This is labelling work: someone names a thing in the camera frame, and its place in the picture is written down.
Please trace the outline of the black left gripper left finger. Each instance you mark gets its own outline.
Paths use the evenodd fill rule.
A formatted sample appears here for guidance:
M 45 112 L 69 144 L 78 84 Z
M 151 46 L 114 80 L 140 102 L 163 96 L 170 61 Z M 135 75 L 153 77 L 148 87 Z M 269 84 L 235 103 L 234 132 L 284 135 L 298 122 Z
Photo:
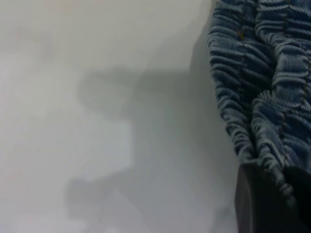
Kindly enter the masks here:
M 301 221 L 257 165 L 239 167 L 235 211 L 239 233 L 301 232 Z

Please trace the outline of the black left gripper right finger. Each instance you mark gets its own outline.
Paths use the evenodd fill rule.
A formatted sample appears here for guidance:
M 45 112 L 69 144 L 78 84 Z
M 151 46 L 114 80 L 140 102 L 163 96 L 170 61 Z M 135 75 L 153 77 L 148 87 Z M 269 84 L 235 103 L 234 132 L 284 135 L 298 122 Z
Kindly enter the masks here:
M 299 219 L 311 232 L 311 175 L 296 167 L 287 167 L 284 175 L 294 189 Z

